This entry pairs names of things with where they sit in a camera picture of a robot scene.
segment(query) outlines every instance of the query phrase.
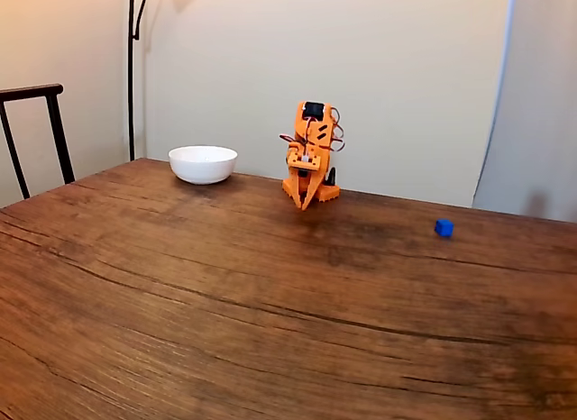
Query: chair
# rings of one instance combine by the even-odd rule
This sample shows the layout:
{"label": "chair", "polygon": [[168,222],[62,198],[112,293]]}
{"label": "chair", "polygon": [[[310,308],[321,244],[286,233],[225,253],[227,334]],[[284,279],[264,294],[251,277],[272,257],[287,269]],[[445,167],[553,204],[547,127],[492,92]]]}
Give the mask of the chair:
{"label": "chair", "polygon": [[0,120],[2,121],[6,143],[8,144],[12,164],[14,165],[18,184],[20,185],[24,199],[30,197],[30,192],[26,186],[26,180],[24,179],[22,167],[18,160],[16,147],[14,146],[14,139],[12,138],[12,132],[10,131],[10,125],[8,124],[8,115],[6,114],[5,103],[15,100],[25,100],[28,98],[46,97],[48,114],[50,116],[50,124],[52,126],[52,134],[54,135],[54,143],[56,144],[56,152],[58,153],[62,177],[64,183],[68,184],[74,181],[74,172],[72,171],[69,150],[66,145],[64,128],[62,127],[62,118],[60,117],[60,110],[58,108],[58,94],[62,94],[63,91],[64,87],[60,84],[0,90]]}

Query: white backdrop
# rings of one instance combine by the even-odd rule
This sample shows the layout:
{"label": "white backdrop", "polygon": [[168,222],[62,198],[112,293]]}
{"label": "white backdrop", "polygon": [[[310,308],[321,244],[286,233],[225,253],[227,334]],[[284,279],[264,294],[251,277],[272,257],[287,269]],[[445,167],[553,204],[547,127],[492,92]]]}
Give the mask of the white backdrop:
{"label": "white backdrop", "polygon": [[237,170],[286,175],[297,103],[331,103],[342,187],[471,205],[508,0],[151,0],[148,154],[216,144]]}

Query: chair leg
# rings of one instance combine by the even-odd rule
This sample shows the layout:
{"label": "chair leg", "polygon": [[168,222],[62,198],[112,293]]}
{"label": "chair leg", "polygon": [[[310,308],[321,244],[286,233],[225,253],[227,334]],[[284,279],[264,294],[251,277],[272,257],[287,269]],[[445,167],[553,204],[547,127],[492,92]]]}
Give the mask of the chair leg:
{"label": "chair leg", "polygon": [[58,160],[60,161],[62,177],[64,178],[64,182],[68,184],[74,181],[74,171],[72,170],[72,163],[70,162],[69,149],[66,145],[66,137],[64,136],[64,127],[62,126],[57,96],[46,96],[46,103],[48,104],[50,124],[52,125],[52,134],[54,134],[54,143],[56,144],[56,152],[58,153]]}
{"label": "chair leg", "polygon": [[22,196],[24,199],[28,199],[30,197],[30,192],[26,186],[26,180],[24,179],[22,166],[20,166],[20,161],[18,160],[18,154],[16,153],[14,139],[12,139],[12,132],[10,131],[10,124],[8,124],[8,115],[6,113],[6,107],[4,106],[4,103],[0,103],[0,120],[2,120],[2,127],[4,128],[6,143],[8,144],[8,150],[10,151],[10,157],[12,158],[12,164],[14,165],[14,171],[16,172],[16,178],[18,178],[18,184],[20,185]]}

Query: blue cube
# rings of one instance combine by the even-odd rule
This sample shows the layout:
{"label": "blue cube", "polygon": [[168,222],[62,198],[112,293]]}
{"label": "blue cube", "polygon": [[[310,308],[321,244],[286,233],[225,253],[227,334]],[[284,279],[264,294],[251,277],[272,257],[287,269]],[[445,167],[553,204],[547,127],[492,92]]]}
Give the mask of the blue cube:
{"label": "blue cube", "polygon": [[453,235],[453,222],[446,219],[439,219],[436,221],[435,232],[442,237],[450,237]]}

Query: cable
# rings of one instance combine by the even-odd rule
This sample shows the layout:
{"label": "cable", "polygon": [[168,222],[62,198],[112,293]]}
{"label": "cable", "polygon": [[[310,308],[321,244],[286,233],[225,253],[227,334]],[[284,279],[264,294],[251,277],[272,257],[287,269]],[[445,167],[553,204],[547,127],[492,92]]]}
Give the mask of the cable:
{"label": "cable", "polygon": [[[333,151],[333,152],[340,152],[340,151],[342,151],[342,150],[344,149],[344,145],[345,145],[345,142],[344,142],[344,128],[343,128],[341,125],[339,125],[339,123],[341,122],[341,113],[339,112],[339,110],[338,110],[336,107],[332,107],[332,108],[331,108],[331,112],[333,112],[333,111],[335,111],[335,112],[336,112],[336,115],[337,115],[336,120],[335,120],[335,123],[334,123],[334,128],[340,130],[341,133],[340,133],[340,135],[339,135],[339,134],[336,134],[336,133],[334,132],[334,130],[333,130],[333,136],[331,136],[331,144],[330,144],[328,147],[325,146],[325,145],[319,145],[319,147],[322,148],[322,149],[324,149],[324,150],[330,150],[330,151]],[[316,122],[316,121],[318,121],[318,120],[317,120],[315,117],[313,117],[313,116],[303,117],[303,120],[307,120],[307,129],[305,130],[305,137],[304,137],[304,140],[303,140],[303,141],[301,141],[300,139],[295,139],[295,138],[293,138],[292,136],[290,136],[289,134],[284,134],[284,133],[283,133],[283,134],[280,134],[279,137],[280,137],[283,141],[286,141],[286,142],[298,142],[298,143],[300,143],[300,144],[302,144],[302,145],[308,145],[308,144],[309,144],[309,142],[308,142],[308,129],[310,129],[310,124],[311,124],[313,121]],[[332,146],[332,145],[333,145],[333,142],[340,142],[342,145],[341,145],[338,149],[335,150],[335,149],[333,148],[333,146]]]}

